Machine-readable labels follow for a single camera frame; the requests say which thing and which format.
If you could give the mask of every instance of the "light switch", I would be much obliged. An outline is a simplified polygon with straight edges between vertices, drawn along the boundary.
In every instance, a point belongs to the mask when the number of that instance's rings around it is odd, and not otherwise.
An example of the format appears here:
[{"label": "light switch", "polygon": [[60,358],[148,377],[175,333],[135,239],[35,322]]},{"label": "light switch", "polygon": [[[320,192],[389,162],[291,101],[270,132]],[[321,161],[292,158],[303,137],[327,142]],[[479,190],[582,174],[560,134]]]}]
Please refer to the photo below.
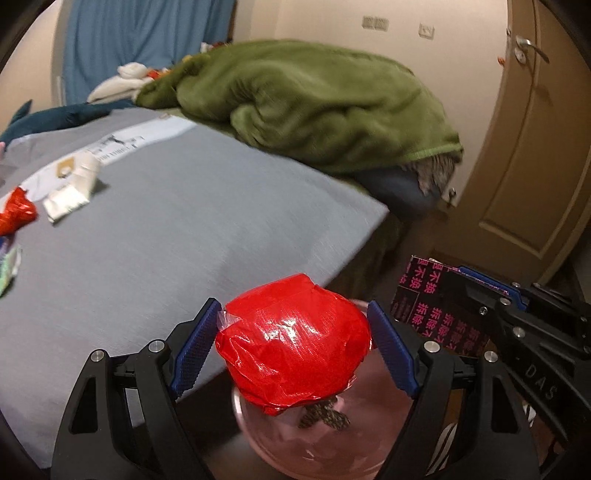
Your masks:
[{"label": "light switch", "polygon": [[375,18],[375,29],[381,30],[383,32],[387,32],[389,23],[390,22],[388,21],[387,18],[376,17]]},{"label": "light switch", "polygon": [[374,30],[375,29],[375,17],[364,17],[361,26],[365,29]]},{"label": "light switch", "polygon": [[419,24],[418,26],[418,36],[422,38],[426,38],[428,40],[432,40],[435,36],[435,27],[432,25],[425,25]]}]

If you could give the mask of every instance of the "red plastic bag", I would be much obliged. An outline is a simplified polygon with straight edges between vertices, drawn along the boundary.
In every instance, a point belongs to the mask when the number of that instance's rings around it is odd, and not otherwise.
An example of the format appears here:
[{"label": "red plastic bag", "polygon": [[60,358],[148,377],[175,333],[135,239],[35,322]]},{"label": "red plastic bag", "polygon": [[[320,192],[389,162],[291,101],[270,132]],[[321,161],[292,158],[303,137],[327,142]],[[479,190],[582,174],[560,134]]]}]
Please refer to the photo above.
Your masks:
[{"label": "red plastic bag", "polygon": [[217,351],[242,395],[269,415],[346,389],[371,345],[358,308],[304,274],[243,293],[224,320]]},{"label": "red plastic bag", "polygon": [[4,213],[0,214],[0,236],[12,235],[19,228],[36,219],[35,204],[27,199],[22,188],[17,187],[8,198]]}]

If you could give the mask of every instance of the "green fleece blanket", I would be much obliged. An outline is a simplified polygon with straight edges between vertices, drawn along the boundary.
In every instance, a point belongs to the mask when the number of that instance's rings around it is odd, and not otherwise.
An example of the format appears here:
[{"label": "green fleece blanket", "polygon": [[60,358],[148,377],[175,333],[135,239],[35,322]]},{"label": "green fleece blanket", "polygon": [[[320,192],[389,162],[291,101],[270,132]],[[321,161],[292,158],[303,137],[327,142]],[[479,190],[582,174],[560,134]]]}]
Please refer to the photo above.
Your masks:
[{"label": "green fleece blanket", "polygon": [[199,54],[146,85],[136,104],[180,106],[248,145],[329,174],[462,150],[441,103],[385,57],[293,40]]}]

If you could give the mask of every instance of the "door handle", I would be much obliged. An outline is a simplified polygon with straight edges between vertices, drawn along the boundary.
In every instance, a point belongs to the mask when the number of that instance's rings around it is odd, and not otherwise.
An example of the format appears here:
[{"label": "door handle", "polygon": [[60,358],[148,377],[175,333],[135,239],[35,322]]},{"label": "door handle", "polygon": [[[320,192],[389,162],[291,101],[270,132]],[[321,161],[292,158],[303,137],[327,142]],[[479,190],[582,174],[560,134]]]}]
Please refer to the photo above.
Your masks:
[{"label": "door handle", "polygon": [[515,37],[515,41],[517,42],[517,47],[520,50],[525,50],[526,48],[533,48],[535,50],[535,52],[542,57],[542,60],[544,60],[546,63],[550,63],[550,59],[548,58],[548,55],[546,55],[541,48],[537,47],[534,43],[532,43],[531,40],[528,40],[527,38],[523,38],[520,37],[519,35],[517,35]]}]

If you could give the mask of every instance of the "beige wall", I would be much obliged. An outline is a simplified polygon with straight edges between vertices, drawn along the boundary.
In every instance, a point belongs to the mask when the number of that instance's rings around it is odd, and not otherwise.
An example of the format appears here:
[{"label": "beige wall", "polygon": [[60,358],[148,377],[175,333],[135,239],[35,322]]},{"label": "beige wall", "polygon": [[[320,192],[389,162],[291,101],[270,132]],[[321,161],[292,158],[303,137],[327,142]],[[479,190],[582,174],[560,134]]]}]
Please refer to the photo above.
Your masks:
[{"label": "beige wall", "polygon": [[0,73],[0,131],[24,102],[33,99],[32,111],[52,107],[51,59],[58,13],[56,0],[29,28]]},{"label": "beige wall", "polygon": [[[501,84],[497,58],[506,49],[506,0],[239,2],[237,40],[321,41],[379,53],[410,67],[443,102],[460,132],[464,162],[450,186],[461,194],[482,148]],[[389,19],[388,31],[364,30],[364,15]],[[418,36],[419,23],[435,27],[433,40]]]},{"label": "beige wall", "polygon": [[282,0],[238,0],[234,40],[275,38]]}]

